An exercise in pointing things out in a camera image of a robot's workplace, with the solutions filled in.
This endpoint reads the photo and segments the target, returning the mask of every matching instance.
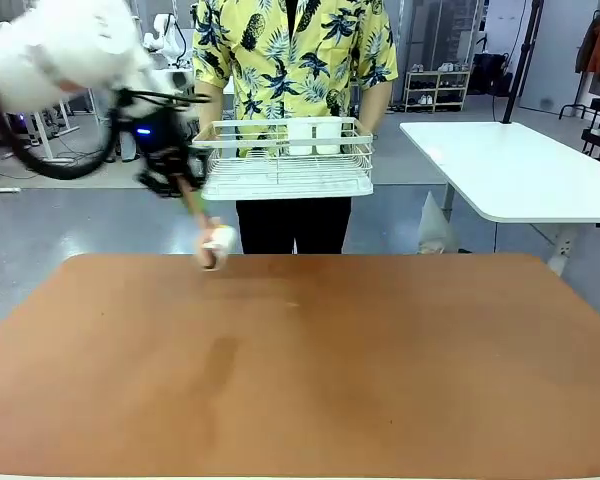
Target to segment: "white dish rack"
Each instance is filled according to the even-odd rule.
[[[343,117],[339,138],[289,140],[284,119],[225,120],[213,122],[192,145],[212,149],[205,199],[270,200],[372,194],[372,141],[357,119]],[[325,144],[341,145],[341,153],[289,154],[290,146]]]

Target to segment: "black pole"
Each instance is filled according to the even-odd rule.
[[[540,12],[544,0],[533,0],[531,4],[531,15],[529,17],[529,25],[527,26],[527,34],[524,37],[524,43],[520,53],[520,61],[518,62],[518,68],[516,69],[516,75],[513,78],[513,85],[511,86],[511,92],[509,93],[509,101],[507,102],[507,109],[504,112],[502,123],[511,123],[511,114],[513,113],[513,107],[516,104],[516,98],[520,91],[520,83],[522,82],[522,76],[527,68],[529,60],[529,50],[531,50],[531,42],[533,40],[534,32],[540,26]]]

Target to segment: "wooden tabletop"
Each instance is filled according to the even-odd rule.
[[[600,317],[522,255],[76,257],[0,324],[0,473],[600,475]]]

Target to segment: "person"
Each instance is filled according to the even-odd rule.
[[[347,116],[378,127],[398,76],[383,0],[200,0],[193,40],[200,128],[222,119],[233,76],[235,118]],[[246,254],[342,253],[351,198],[236,202]]]

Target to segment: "person's left arm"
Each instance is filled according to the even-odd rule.
[[[360,123],[375,132],[389,105],[392,82],[398,78],[398,62],[384,1],[369,2],[362,15],[357,40]]]

